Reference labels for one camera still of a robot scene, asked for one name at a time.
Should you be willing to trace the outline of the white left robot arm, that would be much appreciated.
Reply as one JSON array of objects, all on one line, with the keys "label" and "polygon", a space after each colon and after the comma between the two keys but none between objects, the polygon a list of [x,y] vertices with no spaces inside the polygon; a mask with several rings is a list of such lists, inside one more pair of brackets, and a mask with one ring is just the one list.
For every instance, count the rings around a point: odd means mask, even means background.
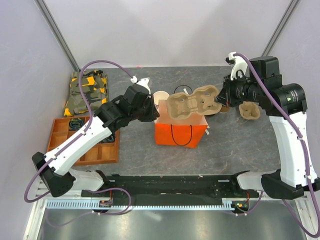
[{"label": "white left robot arm", "polygon": [[90,190],[106,196],[110,185],[97,171],[79,171],[72,166],[91,148],[131,121],[152,122],[159,117],[149,88],[143,78],[120,95],[102,104],[84,126],[53,150],[35,153],[32,161],[49,193],[60,197],[69,190]]}]

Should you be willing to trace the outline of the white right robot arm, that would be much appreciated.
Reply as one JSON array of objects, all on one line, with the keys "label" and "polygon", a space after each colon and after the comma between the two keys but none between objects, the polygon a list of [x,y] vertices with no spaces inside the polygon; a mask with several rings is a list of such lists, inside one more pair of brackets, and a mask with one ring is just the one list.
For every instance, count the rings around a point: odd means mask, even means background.
[{"label": "white right robot arm", "polygon": [[275,132],[280,169],[271,172],[243,171],[229,184],[235,197],[247,190],[263,191],[273,199],[294,200],[305,192],[317,192],[320,179],[313,168],[307,140],[307,100],[297,83],[283,84],[277,57],[247,59],[231,52],[225,59],[232,66],[224,77],[215,98],[225,107],[235,108],[244,102],[257,103]]}]

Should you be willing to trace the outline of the orange paper bag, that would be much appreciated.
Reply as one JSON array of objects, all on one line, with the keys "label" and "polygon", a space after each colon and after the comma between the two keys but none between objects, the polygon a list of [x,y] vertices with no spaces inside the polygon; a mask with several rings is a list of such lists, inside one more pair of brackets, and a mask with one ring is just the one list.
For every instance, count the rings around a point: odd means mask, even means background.
[{"label": "orange paper bag", "polygon": [[193,113],[187,119],[173,119],[169,116],[166,100],[159,102],[159,117],[154,121],[154,139],[157,145],[196,148],[208,128],[203,115]]}]

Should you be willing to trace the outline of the brown paper coffee cup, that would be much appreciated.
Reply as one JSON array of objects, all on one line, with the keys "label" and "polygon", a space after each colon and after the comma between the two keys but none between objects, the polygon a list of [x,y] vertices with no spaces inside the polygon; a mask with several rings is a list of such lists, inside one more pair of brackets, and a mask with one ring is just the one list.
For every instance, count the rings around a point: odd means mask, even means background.
[{"label": "brown paper coffee cup", "polygon": [[227,107],[227,106],[222,106],[219,112],[222,113],[222,114],[225,114],[225,113],[227,113],[229,110],[230,110],[229,107]]}]

